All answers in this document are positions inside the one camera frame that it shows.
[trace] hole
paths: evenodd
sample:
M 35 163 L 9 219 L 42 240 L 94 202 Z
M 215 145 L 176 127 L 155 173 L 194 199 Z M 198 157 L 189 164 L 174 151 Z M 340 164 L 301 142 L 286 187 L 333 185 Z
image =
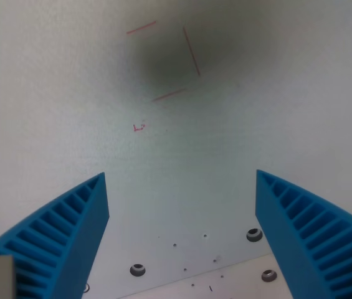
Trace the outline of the hole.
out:
M 246 233 L 246 239 L 250 242 L 260 241 L 263 237 L 263 232 L 260 229 L 250 229 Z
M 84 287 L 83 293 L 87 293 L 90 290 L 90 285 L 86 283 L 86 286 Z
M 277 273 L 274 270 L 266 270 L 262 273 L 262 280 L 264 282 L 273 282 L 277 279 Z
M 140 277 L 145 274 L 145 267 L 140 263 L 136 263 L 130 267 L 130 273 L 135 277 Z

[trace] screw hole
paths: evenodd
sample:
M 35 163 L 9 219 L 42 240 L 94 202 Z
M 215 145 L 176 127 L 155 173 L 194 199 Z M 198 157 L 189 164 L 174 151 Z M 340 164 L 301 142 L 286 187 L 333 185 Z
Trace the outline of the screw hole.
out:
M 260 229 L 250 229 L 246 233 L 246 239 L 251 242 L 260 241 L 263 237 L 263 232 Z
M 135 277 L 140 277 L 145 274 L 145 267 L 140 263 L 136 263 L 130 267 L 130 273 Z
M 277 279 L 277 273 L 274 270 L 266 270 L 262 273 L 262 280 L 264 282 L 273 282 Z
M 84 287 L 83 293 L 87 293 L 90 290 L 90 285 L 86 283 L 86 286 Z

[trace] white surface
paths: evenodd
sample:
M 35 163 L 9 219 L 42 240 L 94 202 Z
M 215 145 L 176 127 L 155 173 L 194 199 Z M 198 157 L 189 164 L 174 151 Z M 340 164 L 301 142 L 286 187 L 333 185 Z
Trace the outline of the white surface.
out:
M 277 279 L 266 283 L 262 273 L 274 270 Z M 89 299 L 89 293 L 83 299 Z M 287 283 L 272 254 L 228 266 L 124 299 L 292 299 Z
M 352 213 L 352 0 L 0 1 L 0 235 L 104 171 L 89 298 L 268 254 L 258 168 Z

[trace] red pen mark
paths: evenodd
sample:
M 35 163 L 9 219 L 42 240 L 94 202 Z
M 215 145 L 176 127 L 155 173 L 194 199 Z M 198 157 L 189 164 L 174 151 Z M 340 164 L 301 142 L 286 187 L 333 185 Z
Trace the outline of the red pen mark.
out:
M 175 92 L 167 93 L 166 95 L 162 95 L 159 98 L 154 98 L 152 100 L 152 102 L 163 100 L 164 98 L 171 97 L 172 95 L 176 95 L 176 94 L 181 93 L 181 92 L 183 92 L 185 90 L 186 90 L 185 88 L 182 88 L 182 89 L 176 90 Z
M 143 128 L 145 128 L 145 125 L 141 125 L 140 129 L 136 128 L 136 125 L 133 125 L 133 127 L 134 127 L 134 132 L 137 132 L 137 131 L 141 131 Z
M 143 27 L 139 27 L 139 28 L 134 29 L 134 30 L 132 30 L 132 31 L 128 31 L 128 32 L 126 32 L 126 34 L 134 33 L 134 32 L 136 32 L 136 31 L 145 29 L 145 28 L 147 28 L 147 27 L 149 27 L 149 26 L 152 26 L 152 25 L 155 25 L 155 24 L 156 24 L 156 21 L 153 21 L 152 23 L 149 23 L 149 24 L 147 24 L 147 25 L 144 25 Z
M 193 57 L 193 61 L 194 61 L 196 72 L 198 73 L 198 76 L 201 76 L 201 72 L 199 71 L 198 63 L 196 62 L 194 51 L 193 51 L 193 48 L 191 47 L 191 43 L 189 42 L 187 30 L 186 30 L 185 27 L 183 27 L 183 31 L 184 31 L 184 35 L 186 36 L 186 40 L 187 40 L 187 43 L 188 43 L 189 51 L 191 53 L 191 56 Z

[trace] red marker line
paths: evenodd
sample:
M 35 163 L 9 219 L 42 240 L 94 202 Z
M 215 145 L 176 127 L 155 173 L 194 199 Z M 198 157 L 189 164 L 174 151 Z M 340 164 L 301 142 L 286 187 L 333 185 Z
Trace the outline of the red marker line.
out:
M 183 88 L 183 89 L 176 90 L 175 92 L 167 93 L 166 95 L 162 95 L 162 96 L 159 97 L 159 98 L 154 98 L 154 99 L 152 100 L 152 102 L 156 102 L 156 101 L 163 100 L 164 98 L 171 97 L 172 95 L 176 95 L 177 93 L 183 92 L 183 91 L 185 91 L 185 90 L 186 90 L 186 89 Z
M 188 43 L 189 51 L 191 53 L 191 56 L 193 57 L 194 65 L 195 65 L 195 68 L 196 68 L 196 72 L 198 73 L 198 76 L 201 76 L 201 72 L 199 71 L 198 63 L 196 62 L 194 51 L 193 51 L 193 48 L 191 47 L 191 43 L 189 42 L 187 30 L 186 30 L 185 27 L 183 27 L 183 31 L 184 31 L 184 35 L 186 36 L 186 40 L 187 40 L 187 43 Z
M 139 30 L 145 29 L 145 28 L 147 28 L 147 27 L 149 27 L 149 26 L 152 26 L 152 25 L 155 25 L 155 24 L 156 24 L 156 21 L 153 21 L 152 23 L 149 23 L 149 24 L 147 24 L 147 25 L 145 25 L 145 26 L 143 26 L 143 27 L 140 27 L 140 28 L 134 29 L 134 30 L 132 30 L 132 31 L 128 31 L 126 34 L 131 34 L 131 33 L 134 33 L 134 32 L 136 32 L 136 31 L 139 31 Z

